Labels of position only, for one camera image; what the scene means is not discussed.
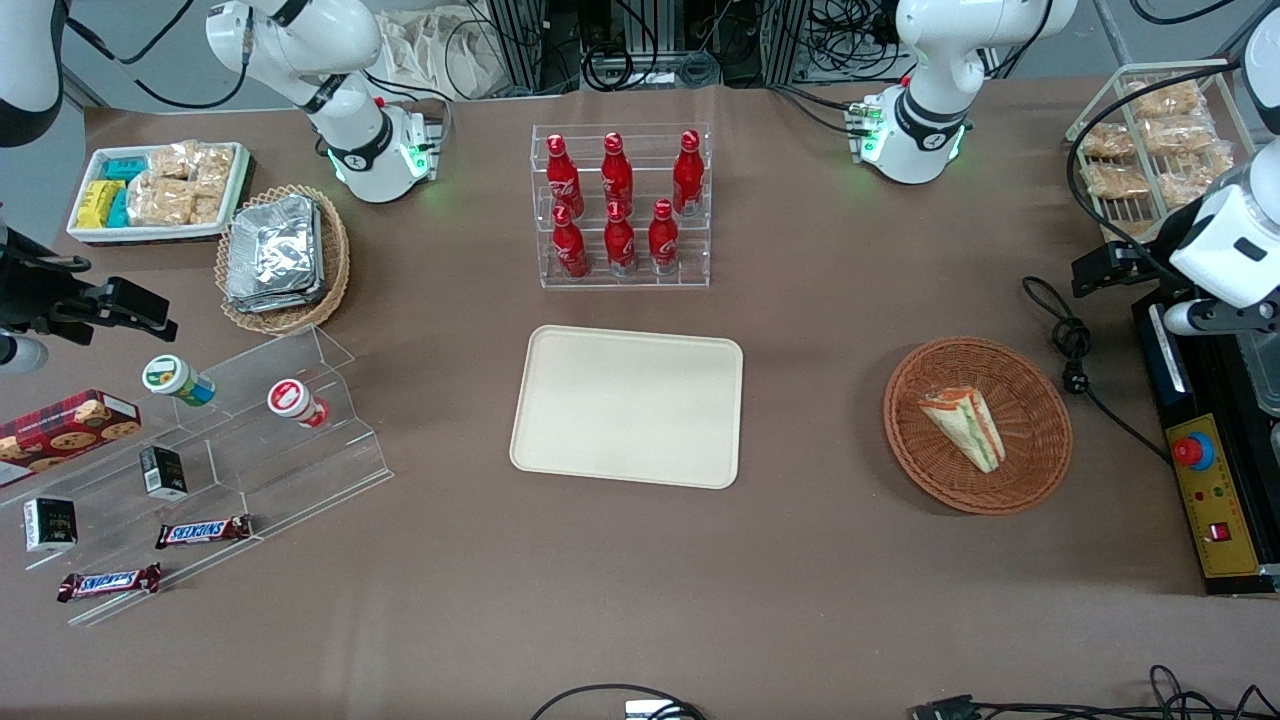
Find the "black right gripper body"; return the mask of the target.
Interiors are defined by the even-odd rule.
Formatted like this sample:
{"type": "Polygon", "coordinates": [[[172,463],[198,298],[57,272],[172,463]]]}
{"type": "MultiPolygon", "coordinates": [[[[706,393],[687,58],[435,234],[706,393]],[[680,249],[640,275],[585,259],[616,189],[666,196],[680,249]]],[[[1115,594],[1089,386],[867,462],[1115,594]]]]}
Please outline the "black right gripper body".
{"type": "Polygon", "coordinates": [[[1,328],[90,345],[102,318],[84,296],[95,287],[77,275],[92,264],[58,255],[9,228],[3,229],[1,252],[1,328]]]}

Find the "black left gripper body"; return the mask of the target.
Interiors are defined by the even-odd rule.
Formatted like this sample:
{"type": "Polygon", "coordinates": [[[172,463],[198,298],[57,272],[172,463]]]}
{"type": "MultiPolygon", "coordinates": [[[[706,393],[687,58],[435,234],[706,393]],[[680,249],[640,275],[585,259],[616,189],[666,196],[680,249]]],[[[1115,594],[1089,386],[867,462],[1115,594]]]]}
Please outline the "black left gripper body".
{"type": "Polygon", "coordinates": [[[1181,274],[1172,268],[1166,243],[1107,242],[1100,250],[1107,261],[1101,288],[1158,282],[1169,292],[1181,292],[1181,274]]]}

